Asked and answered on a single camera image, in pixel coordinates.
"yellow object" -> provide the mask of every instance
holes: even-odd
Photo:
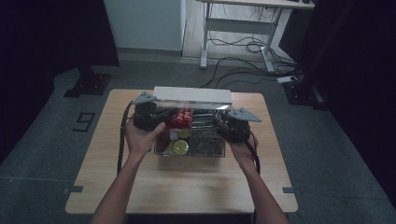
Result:
[[[189,144],[184,140],[178,140],[173,146],[172,152],[176,155],[184,155],[189,151]]]
[[[169,143],[169,146],[168,146],[168,150],[169,150],[172,154],[175,154],[174,151],[173,151],[173,147],[174,147],[174,145],[175,145],[175,142],[176,142],[176,141],[171,141],[171,142]]]
[[[177,131],[177,136],[179,138],[188,138],[190,137],[190,133],[191,133],[190,129],[184,129],[182,131]]]

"table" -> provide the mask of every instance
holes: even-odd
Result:
[[[117,173],[122,114],[142,91],[113,90],[109,94],[75,182],[82,192],[70,193],[67,213],[93,214],[110,187]],[[235,108],[243,106],[262,119],[250,124],[260,141],[262,179],[282,210],[295,212],[295,195],[282,189],[290,188],[291,183],[262,95],[233,92],[232,98]],[[246,178],[227,146],[224,158],[163,157],[151,150],[138,170],[126,213],[244,214],[253,209]]]
[[[305,4],[300,0],[299,2],[292,2],[288,0],[196,0],[206,3],[205,27],[204,27],[204,43],[201,49],[201,64],[202,69],[206,68],[207,61],[207,35],[209,31],[233,32],[242,34],[257,34],[268,35],[265,47],[262,49],[262,58],[265,66],[270,73],[274,73],[274,67],[271,58],[268,55],[271,43],[274,39],[276,27],[279,22],[280,15],[283,8],[295,9],[313,9],[315,5],[310,1]],[[212,4],[231,4],[240,6],[255,6],[255,7],[275,7],[276,14],[273,21],[238,21],[229,19],[215,19],[210,17],[210,8]]]

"black curtain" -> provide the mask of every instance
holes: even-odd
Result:
[[[296,60],[396,205],[396,3],[320,0]]]
[[[102,0],[0,0],[0,161],[81,65],[119,65]]]

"gray carpet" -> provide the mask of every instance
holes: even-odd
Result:
[[[221,67],[219,73],[228,69]],[[214,66],[200,70],[190,63],[121,61],[120,68],[95,71],[113,75],[103,96],[64,98],[78,72],[57,76],[48,103],[1,164],[0,223],[88,223],[91,216],[68,215],[64,207],[109,91],[199,87],[212,77]],[[237,79],[260,78],[239,75],[224,84]],[[291,223],[396,223],[395,209],[330,112],[289,105],[274,81],[239,82],[228,89],[260,92],[265,98],[291,183],[298,190],[299,210],[289,214]],[[83,112],[95,113],[92,126],[86,133],[74,132],[85,127],[76,123]]]

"table leg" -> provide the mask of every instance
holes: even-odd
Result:
[[[204,43],[202,44],[201,49],[201,69],[206,69],[206,60],[207,60],[207,22],[210,19],[210,3],[206,3],[206,16],[205,16],[205,26],[204,26]]]
[[[267,70],[268,70],[269,73],[274,73],[275,72],[274,67],[272,65],[272,62],[271,62],[271,57],[268,54],[268,51],[271,48],[271,43],[272,43],[272,41],[274,39],[276,27],[277,27],[277,25],[279,23],[279,18],[280,18],[281,14],[282,14],[282,8],[279,7],[277,9],[275,20],[272,23],[272,27],[271,27],[271,31],[270,31],[270,33],[268,35],[267,43],[265,43],[265,47],[261,47],[261,49],[262,49],[262,58],[264,59],[265,66],[267,67]]]

